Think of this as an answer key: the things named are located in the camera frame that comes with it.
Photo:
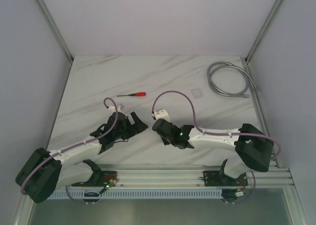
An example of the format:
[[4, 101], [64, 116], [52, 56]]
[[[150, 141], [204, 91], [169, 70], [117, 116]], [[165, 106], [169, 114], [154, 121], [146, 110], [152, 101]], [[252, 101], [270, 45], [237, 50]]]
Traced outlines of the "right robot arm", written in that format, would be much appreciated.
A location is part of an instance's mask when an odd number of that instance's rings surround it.
[[177, 127], [165, 119], [157, 119], [152, 130], [160, 136], [163, 144], [179, 149], [201, 147], [231, 152], [224, 159], [218, 175], [219, 181], [225, 185], [230, 185], [248, 171], [265, 173], [270, 167], [274, 143], [251, 124], [208, 135], [193, 125]]

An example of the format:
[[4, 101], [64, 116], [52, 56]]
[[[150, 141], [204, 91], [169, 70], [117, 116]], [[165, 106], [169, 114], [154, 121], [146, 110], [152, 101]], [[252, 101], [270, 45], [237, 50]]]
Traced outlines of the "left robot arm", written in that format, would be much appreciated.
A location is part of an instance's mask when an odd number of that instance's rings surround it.
[[130, 115], [133, 123], [125, 114], [113, 113], [107, 123], [76, 147], [52, 151], [42, 147], [36, 149], [16, 176], [16, 184], [35, 203], [43, 202], [55, 190], [70, 185], [101, 187], [104, 192], [116, 174], [103, 172], [92, 158], [109, 150], [116, 142], [127, 142], [148, 128], [135, 112]]

